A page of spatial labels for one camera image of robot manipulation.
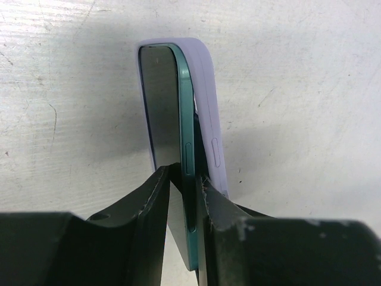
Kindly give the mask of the teal phone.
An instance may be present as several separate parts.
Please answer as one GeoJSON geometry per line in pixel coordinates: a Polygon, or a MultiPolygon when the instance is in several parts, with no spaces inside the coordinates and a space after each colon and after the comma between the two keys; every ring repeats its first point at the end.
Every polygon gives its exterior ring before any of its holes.
{"type": "Polygon", "coordinates": [[[173,43],[138,49],[142,98],[154,169],[173,165],[168,226],[186,268],[198,268],[195,100],[188,62],[173,43]]]}

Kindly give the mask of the lavender phone case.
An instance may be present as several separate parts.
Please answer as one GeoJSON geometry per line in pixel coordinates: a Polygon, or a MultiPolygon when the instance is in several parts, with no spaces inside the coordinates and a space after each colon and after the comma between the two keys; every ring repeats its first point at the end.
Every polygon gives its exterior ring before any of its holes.
{"type": "Polygon", "coordinates": [[[135,61],[141,101],[145,100],[145,95],[141,79],[139,50],[143,46],[161,44],[174,44],[181,49],[185,56],[193,84],[208,174],[213,187],[225,197],[228,197],[229,188],[221,138],[216,82],[210,52],[207,46],[197,38],[155,38],[137,43],[135,45],[135,61]]]}

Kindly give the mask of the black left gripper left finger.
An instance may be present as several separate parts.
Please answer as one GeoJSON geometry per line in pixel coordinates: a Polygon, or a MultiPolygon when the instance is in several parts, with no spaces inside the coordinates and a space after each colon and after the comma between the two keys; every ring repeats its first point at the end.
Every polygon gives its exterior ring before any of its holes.
{"type": "Polygon", "coordinates": [[[2,213],[1,284],[160,285],[169,187],[166,166],[85,220],[2,213]]]}

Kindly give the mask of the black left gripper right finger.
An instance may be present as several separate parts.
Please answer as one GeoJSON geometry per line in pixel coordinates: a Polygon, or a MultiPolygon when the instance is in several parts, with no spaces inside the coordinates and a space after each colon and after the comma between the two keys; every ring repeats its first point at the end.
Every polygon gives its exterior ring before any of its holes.
{"type": "Polygon", "coordinates": [[[199,285],[379,285],[380,239],[355,220],[280,219],[196,181],[199,285]]]}

